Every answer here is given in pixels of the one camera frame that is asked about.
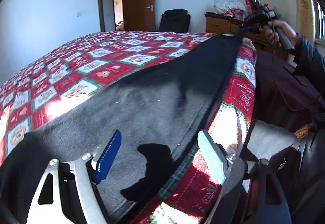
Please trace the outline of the right hand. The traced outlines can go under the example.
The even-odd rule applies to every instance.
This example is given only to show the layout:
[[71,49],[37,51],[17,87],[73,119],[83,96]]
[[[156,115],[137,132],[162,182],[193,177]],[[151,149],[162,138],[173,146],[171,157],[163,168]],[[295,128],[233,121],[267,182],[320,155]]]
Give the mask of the right hand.
[[278,32],[274,32],[273,29],[282,29],[282,31],[288,37],[292,45],[296,45],[298,40],[298,34],[286,21],[273,20],[272,22],[269,21],[268,25],[271,27],[270,29],[260,29],[260,31],[263,31],[265,33],[265,36],[270,44],[274,44],[280,41],[280,36]]

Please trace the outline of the right forearm dark sleeve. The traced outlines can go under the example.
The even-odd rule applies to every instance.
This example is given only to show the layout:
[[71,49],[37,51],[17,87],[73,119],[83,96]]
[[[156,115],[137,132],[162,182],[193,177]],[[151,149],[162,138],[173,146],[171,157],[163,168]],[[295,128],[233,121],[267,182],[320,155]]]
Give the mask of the right forearm dark sleeve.
[[304,76],[318,90],[324,88],[324,57],[313,44],[302,36],[298,36],[294,51],[294,62],[297,64],[294,75]]

